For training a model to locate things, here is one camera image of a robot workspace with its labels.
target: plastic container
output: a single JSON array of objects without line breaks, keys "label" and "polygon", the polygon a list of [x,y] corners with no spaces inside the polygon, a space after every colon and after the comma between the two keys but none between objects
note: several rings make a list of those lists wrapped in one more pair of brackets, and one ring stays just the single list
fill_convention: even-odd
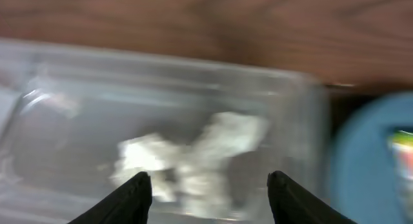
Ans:
[{"label": "plastic container", "polygon": [[224,111],[270,122],[258,150],[230,162],[234,210],[196,219],[155,201],[149,223],[273,223],[266,180],[275,170],[320,192],[325,97],[304,74],[9,40],[0,59],[0,72],[25,65],[6,85],[22,95],[1,139],[0,223],[67,223],[114,190],[118,142],[159,132],[190,144]]}]

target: blue plate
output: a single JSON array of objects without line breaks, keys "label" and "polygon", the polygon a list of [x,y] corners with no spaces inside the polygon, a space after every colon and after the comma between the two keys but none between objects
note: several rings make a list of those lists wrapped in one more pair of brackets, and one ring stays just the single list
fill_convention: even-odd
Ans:
[{"label": "blue plate", "polygon": [[388,145],[390,130],[413,127],[413,93],[379,99],[343,127],[332,155],[332,206],[359,224],[406,223]]}]

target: wooden table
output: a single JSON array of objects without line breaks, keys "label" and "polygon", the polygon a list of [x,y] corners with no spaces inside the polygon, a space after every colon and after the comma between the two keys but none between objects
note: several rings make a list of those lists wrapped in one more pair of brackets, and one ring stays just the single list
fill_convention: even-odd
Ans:
[{"label": "wooden table", "polygon": [[413,85],[413,0],[0,0],[0,36]]}]

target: wood grain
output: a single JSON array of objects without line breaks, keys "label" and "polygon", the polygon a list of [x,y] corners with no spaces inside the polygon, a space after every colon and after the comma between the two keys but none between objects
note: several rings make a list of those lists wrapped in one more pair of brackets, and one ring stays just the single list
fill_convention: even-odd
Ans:
[{"label": "wood grain", "polygon": [[0,36],[413,84],[413,0],[0,0]]}]

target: clear plastic tray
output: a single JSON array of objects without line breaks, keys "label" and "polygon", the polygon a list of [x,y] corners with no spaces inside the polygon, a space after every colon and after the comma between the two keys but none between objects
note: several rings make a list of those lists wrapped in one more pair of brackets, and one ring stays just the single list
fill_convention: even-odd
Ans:
[{"label": "clear plastic tray", "polygon": [[67,223],[115,189],[120,141],[159,132],[190,144],[225,111],[270,122],[258,150],[230,162],[234,210],[196,219],[155,201],[149,223],[273,223],[266,180],[275,170],[320,192],[325,97],[304,74],[8,40],[0,62],[0,84],[12,74],[1,89],[20,92],[3,114],[1,223]]}]

